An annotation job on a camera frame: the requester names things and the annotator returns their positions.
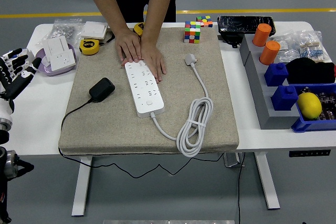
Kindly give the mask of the person's right hand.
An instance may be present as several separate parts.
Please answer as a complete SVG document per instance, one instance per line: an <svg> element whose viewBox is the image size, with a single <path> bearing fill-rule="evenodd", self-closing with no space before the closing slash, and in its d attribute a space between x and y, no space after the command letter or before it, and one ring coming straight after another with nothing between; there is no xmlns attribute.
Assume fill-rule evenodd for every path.
<svg viewBox="0 0 336 224"><path fill-rule="evenodd" d="M127 62L138 62L142 59L140 39L136 33L126 27L119 29L114 34L115 47L122 66Z"/></svg>

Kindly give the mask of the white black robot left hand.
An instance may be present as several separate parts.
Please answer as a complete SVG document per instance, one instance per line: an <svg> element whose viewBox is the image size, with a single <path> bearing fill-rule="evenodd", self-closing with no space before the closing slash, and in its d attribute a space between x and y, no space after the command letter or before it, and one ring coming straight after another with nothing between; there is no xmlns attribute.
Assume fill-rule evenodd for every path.
<svg viewBox="0 0 336 224"><path fill-rule="evenodd" d="M14 99L30 84L41 63L21 48L1 55L1 123L11 125Z"/></svg>

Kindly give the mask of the person's left hand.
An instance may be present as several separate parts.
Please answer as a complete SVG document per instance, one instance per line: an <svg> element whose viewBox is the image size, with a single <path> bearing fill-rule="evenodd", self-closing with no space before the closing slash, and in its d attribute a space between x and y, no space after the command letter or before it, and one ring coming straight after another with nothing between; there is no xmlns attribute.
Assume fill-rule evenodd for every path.
<svg viewBox="0 0 336 224"><path fill-rule="evenodd" d="M157 83L161 82L166 74L166 66L162 53L151 42L140 42L141 59L145 61Z"/></svg>

